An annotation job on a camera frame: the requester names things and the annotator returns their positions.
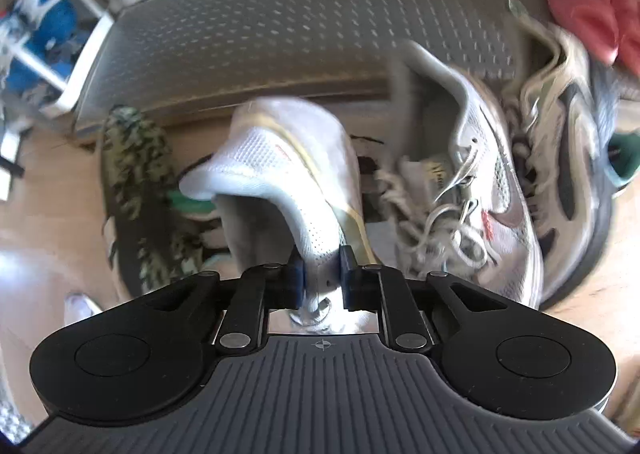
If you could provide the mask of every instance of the silver screw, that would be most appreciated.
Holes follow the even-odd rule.
[[[396,344],[404,349],[419,349],[427,345],[427,339],[417,333],[402,333],[396,338]]]
[[[251,337],[244,333],[227,333],[220,338],[220,344],[229,349],[240,349],[248,346]]]

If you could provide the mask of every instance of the red tag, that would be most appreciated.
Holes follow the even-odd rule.
[[[487,241],[494,240],[494,226],[491,225],[491,219],[489,213],[485,210],[482,211],[482,225],[484,225],[484,237]]]

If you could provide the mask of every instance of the red shoe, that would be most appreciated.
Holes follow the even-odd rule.
[[[618,23],[610,0],[548,0],[561,27],[573,32],[605,64],[618,55]]]
[[[620,30],[618,58],[640,76],[640,18],[638,0],[611,0]]]

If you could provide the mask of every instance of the camouflage shoe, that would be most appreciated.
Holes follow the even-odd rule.
[[[102,233],[121,298],[198,272],[209,254],[190,222],[172,210],[177,184],[164,131],[135,108],[116,107],[104,123],[99,152]]]

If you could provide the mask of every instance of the nike swoosh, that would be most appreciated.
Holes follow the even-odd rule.
[[[503,167],[506,174],[506,164],[503,163]],[[506,177],[509,184],[509,206],[504,212],[493,212],[490,210],[489,214],[498,223],[501,223],[505,227],[514,229],[522,224],[524,219],[524,208],[522,207],[522,203],[520,203],[520,189],[518,181],[515,179],[513,174],[506,174]]]

